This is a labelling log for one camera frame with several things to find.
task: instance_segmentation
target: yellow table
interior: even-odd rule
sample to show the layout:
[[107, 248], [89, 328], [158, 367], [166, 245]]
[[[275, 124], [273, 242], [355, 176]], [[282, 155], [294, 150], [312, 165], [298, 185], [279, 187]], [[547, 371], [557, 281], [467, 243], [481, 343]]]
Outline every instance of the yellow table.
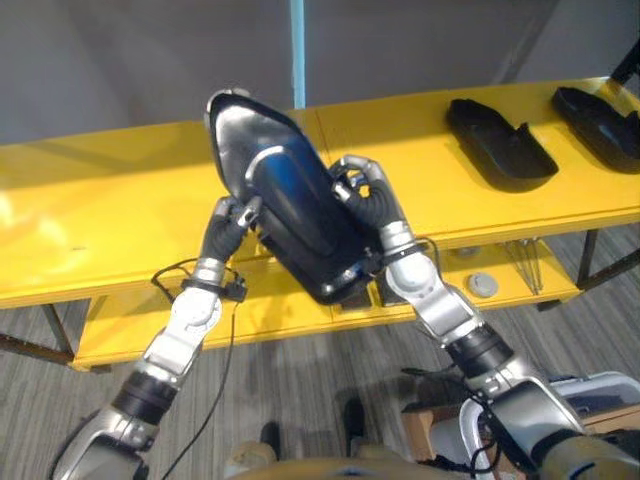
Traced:
[[[489, 245], [482, 265], [485, 270], [498, 268], [502, 287], [505, 281], [517, 284], [519, 277], [502, 250], [491, 244], [640, 220], [640, 177], [607, 169], [575, 138], [551, 108], [550, 98], [561, 85], [597, 91], [622, 113], [640, 109], [638, 99], [623, 88], [605, 79], [587, 79], [405, 95], [310, 108], [292, 116], [327, 164], [347, 152], [378, 160], [419, 236], [430, 236], [442, 250]], [[559, 173], [530, 192], [490, 187], [444, 121], [454, 98], [494, 107], [514, 125], [529, 122]], [[199, 122], [0, 147], [0, 308], [94, 298], [74, 365], [86, 368], [133, 358], [144, 345], [132, 337], [153, 336], [168, 314], [167, 306], [150, 299], [155, 292], [149, 279], [160, 268], [197, 254], [211, 209], [225, 193]], [[541, 265], [549, 278], [541, 295], [526, 289], [505, 291], [485, 306], [579, 293], [546, 247], [542, 249]], [[247, 271], [270, 261], [255, 239], [234, 258], [237, 268]], [[455, 268], [466, 274], [476, 267]], [[255, 312], [251, 318], [266, 315], [243, 330], [244, 341], [410, 316], [408, 311], [385, 309], [354, 317], [315, 306], [279, 268], [269, 267], [269, 275], [286, 281], [264, 281], [284, 290], [272, 289], [239, 308]], [[464, 278], [454, 283], [464, 286]], [[145, 308], [156, 306], [141, 310], [140, 302]], [[317, 315], [267, 307], [289, 302]], [[153, 321], [148, 317], [152, 311]], [[142, 326], [127, 327], [140, 312], [147, 315], [140, 317], [146, 318], [140, 320]], [[210, 338], [221, 338], [223, 331]]]

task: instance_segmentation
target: metal table leg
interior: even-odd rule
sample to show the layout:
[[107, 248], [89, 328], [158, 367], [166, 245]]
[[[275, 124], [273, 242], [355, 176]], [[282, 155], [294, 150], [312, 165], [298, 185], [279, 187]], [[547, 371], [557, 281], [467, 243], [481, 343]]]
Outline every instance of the metal table leg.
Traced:
[[[594, 274], [590, 274], [591, 261], [593, 260], [597, 239], [597, 229], [587, 231], [587, 236], [584, 240], [584, 247], [582, 249], [582, 257], [580, 259], [580, 268], [578, 269], [578, 279], [576, 281], [576, 287], [583, 292], [591, 290], [598, 285], [602, 285], [606, 281], [617, 277], [636, 265], [640, 265], [640, 248], [638, 248], [629, 255], [625, 255], [620, 260], [615, 261], [608, 267], [605, 267]], [[560, 305], [560, 303], [561, 302], [559, 300], [539, 303], [537, 305], [538, 311], [543, 312], [545, 310], [550, 310]]]
[[56, 339], [59, 350], [53, 348], [44, 347], [36, 343], [21, 340], [11, 335], [0, 334], [0, 349], [8, 350], [10, 352], [18, 353], [20, 355], [26, 355], [28, 357], [36, 358], [38, 360], [44, 360], [46, 362], [58, 363], [60, 365], [66, 365], [73, 361], [75, 356], [69, 337], [66, 332], [60, 317], [55, 310], [55, 307], [48, 303], [42, 305], [45, 318], [49, 323], [49, 327], [53, 332], [53, 336]]

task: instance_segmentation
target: black cable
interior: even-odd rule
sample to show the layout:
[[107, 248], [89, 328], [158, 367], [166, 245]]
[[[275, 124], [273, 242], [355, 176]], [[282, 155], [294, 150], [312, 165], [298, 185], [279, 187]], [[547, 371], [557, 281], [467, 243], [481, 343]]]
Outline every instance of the black cable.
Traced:
[[502, 454], [500, 445], [496, 447], [496, 456], [493, 457], [493, 460], [491, 461], [488, 467], [476, 468], [476, 463], [478, 463], [478, 458], [480, 457], [480, 454], [482, 452], [486, 452], [487, 450], [492, 448], [495, 444], [496, 444], [496, 439], [492, 438], [489, 443], [487, 443], [486, 445], [483, 445], [482, 447], [478, 448], [475, 452], [473, 452], [473, 455], [471, 456], [471, 467], [469, 468], [470, 470], [469, 474], [471, 475], [471, 478], [476, 478], [476, 475], [478, 474], [492, 472], [493, 469], [496, 468], [496, 466], [498, 465], [498, 462], [500, 461], [500, 455]]
[[151, 283], [154, 286], [158, 287], [158, 289], [164, 294], [164, 296], [167, 297], [167, 300], [169, 300], [169, 303], [173, 303], [175, 301], [175, 297], [171, 295], [171, 292], [169, 292], [168, 288], [166, 288], [164, 285], [162, 285], [162, 283], [160, 283], [160, 276], [164, 273], [170, 272], [171, 270], [182, 270], [187, 274], [189, 274], [186, 268], [184, 268], [182, 265], [184, 265], [185, 263], [195, 262], [196, 260], [198, 259], [187, 258], [186, 260], [181, 260], [180, 262], [174, 263], [172, 265], [169, 265], [168, 267], [164, 267], [158, 270], [156, 273], [153, 274], [153, 277], [151, 277]]
[[440, 263], [440, 250], [438, 249], [438, 245], [429, 237], [424, 237], [418, 240], [418, 244], [428, 243], [431, 249], [433, 250], [434, 261], [436, 263], [436, 271], [438, 272], [438, 277], [442, 280], [442, 265]]
[[227, 358], [225, 360], [226, 363], [224, 366], [224, 372], [222, 373], [222, 380], [221, 380], [220, 388], [218, 389], [216, 398], [214, 399], [213, 404], [209, 409], [209, 413], [207, 413], [207, 416], [205, 417], [202, 424], [200, 425], [200, 428], [193, 435], [189, 443], [187, 443], [187, 445], [182, 449], [182, 451], [180, 452], [180, 455], [176, 457], [176, 459], [169, 466], [169, 468], [164, 473], [164, 475], [162, 475], [162, 480], [166, 480], [169, 477], [169, 475], [171, 474], [171, 472], [173, 472], [173, 470], [176, 468], [178, 463], [180, 463], [180, 460], [182, 460], [182, 457], [184, 457], [185, 454], [189, 451], [189, 449], [193, 446], [193, 444], [196, 443], [196, 441], [198, 440], [198, 438], [206, 428], [207, 424], [209, 423], [209, 420], [211, 420], [211, 417], [213, 416], [213, 413], [215, 412], [216, 407], [218, 406], [218, 403], [220, 403], [220, 399], [222, 398], [224, 387], [227, 383], [227, 378], [229, 376], [229, 370], [231, 367], [231, 354], [233, 353], [233, 345], [234, 345], [235, 330], [236, 330], [236, 310], [238, 308], [238, 305], [240, 304], [239, 303], [235, 304], [235, 306], [233, 307], [233, 313], [231, 314], [231, 341], [229, 342], [229, 349], [227, 350]]

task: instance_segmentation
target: shoe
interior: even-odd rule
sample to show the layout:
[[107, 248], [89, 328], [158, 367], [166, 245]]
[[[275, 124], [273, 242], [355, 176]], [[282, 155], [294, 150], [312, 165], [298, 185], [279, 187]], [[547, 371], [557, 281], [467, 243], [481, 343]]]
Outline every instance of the shoe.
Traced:
[[352, 397], [347, 401], [342, 412], [342, 423], [347, 439], [347, 457], [351, 457], [351, 441], [357, 437], [364, 438], [364, 406], [360, 398]]
[[266, 443], [273, 448], [276, 460], [280, 460], [280, 426], [277, 422], [271, 421], [262, 427], [260, 442]]

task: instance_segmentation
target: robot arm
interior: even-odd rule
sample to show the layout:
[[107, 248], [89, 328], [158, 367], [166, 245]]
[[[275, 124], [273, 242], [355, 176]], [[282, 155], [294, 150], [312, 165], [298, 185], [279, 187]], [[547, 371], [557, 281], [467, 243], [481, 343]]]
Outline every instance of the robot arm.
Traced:
[[[353, 170], [357, 174], [348, 177]], [[469, 389], [489, 405], [489, 425], [511, 461], [521, 469], [539, 471], [550, 452], [556, 452], [556, 459], [565, 458], [557, 454], [559, 446], [574, 453], [566, 472], [593, 464], [593, 456], [577, 455], [584, 450], [569, 446], [584, 442], [584, 430], [573, 409], [514, 353], [460, 291], [442, 281], [417, 245], [380, 166], [347, 155], [332, 172], [338, 179], [333, 186], [336, 197], [356, 217], [378, 228], [389, 286], [413, 306], [418, 320], [462, 371]], [[367, 183], [369, 195], [362, 197], [358, 187]], [[604, 442], [588, 440], [604, 457], [611, 458], [612, 450], [620, 453]]]
[[232, 215], [221, 199], [207, 227], [200, 258], [176, 297], [166, 328], [151, 342], [116, 398], [74, 432], [54, 461], [51, 478], [145, 478], [137, 452], [153, 445], [158, 425], [184, 383], [204, 337], [222, 313], [225, 263], [260, 208], [252, 199]]

